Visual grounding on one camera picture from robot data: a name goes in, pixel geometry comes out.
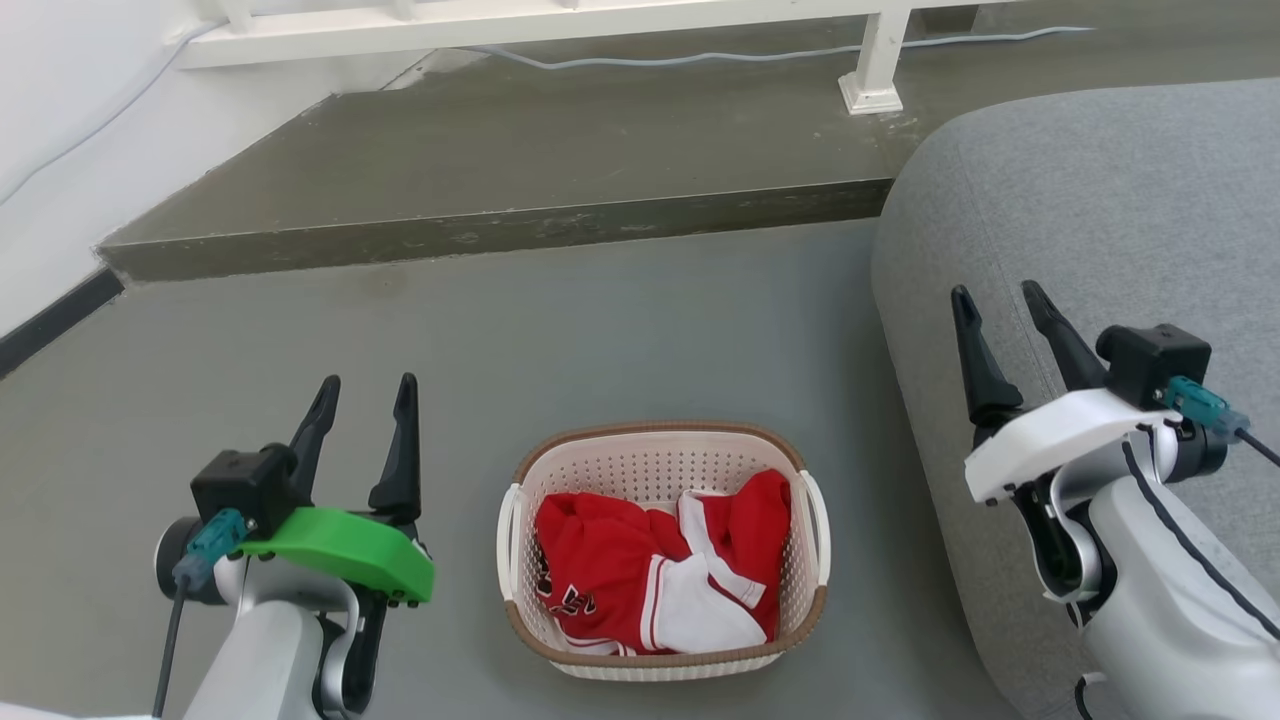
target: white metal railing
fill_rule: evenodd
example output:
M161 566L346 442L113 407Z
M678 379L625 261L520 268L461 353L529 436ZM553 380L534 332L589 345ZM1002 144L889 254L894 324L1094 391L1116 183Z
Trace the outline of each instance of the white metal railing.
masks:
M983 0L389 0L378 6L255 15L252 0L216 0L227 24L192 40L178 67L869 15L858 67L840 78L840 90L850 114L887 113L902 109L893 70L910 12L978 1Z

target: green plastic part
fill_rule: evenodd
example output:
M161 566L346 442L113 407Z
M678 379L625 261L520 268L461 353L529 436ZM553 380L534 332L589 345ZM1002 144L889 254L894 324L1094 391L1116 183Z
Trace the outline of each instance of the green plastic part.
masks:
M298 507L271 539L244 541L239 550L274 552L404 602L429 602L435 584L435 564L404 533L335 507Z

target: beige plastic basket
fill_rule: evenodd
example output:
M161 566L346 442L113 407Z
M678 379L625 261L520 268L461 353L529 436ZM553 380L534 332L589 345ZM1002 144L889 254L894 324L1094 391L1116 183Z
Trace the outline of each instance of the beige plastic basket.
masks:
M534 514L557 492L594 492L645 507L675 507L680 493L737 492L773 468L791 480L791 536L783 550L777 639L696 655L600 657L570 652L534 593ZM570 675L595 680L692 680L764 667L813 632L827 597L831 528L822 492L800 455L776 434L730 423L645 423L567 433L531 452L498 515L498 584L507 618L530 648Z

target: basket handle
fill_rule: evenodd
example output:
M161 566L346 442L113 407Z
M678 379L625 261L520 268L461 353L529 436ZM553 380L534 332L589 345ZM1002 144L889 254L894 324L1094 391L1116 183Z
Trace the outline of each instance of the basket handle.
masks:
M818 584L826 585L831 577L831 523L827 520L827 502L809 470L800 470L800 479L809 493L809 509L813 510L814 532L818 534Z
M502 498L498 511L498 588L507 602L516 600L512 585L516 582L516 568L512 565L512 544L516 542L516 506L520 502L520 484L512 483Z

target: gray sofa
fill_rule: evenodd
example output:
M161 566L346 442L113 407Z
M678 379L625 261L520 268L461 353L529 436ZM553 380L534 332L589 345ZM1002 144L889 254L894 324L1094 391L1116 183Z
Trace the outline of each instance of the gray sofa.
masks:
M1039 597L1014 507L968 495L947 297L969 287L1009 379L1041 405L1064 388L1021 301L1028 278L1089 342L1161 322L1208 340L1206 384L1280 442L1280 79L988 108L929 137L884 208L876 301L974 642L1023 715L1056 720L1076 717L1071 687L1096 667ZM1235 446L1175 492L1280 597L1280 470Z

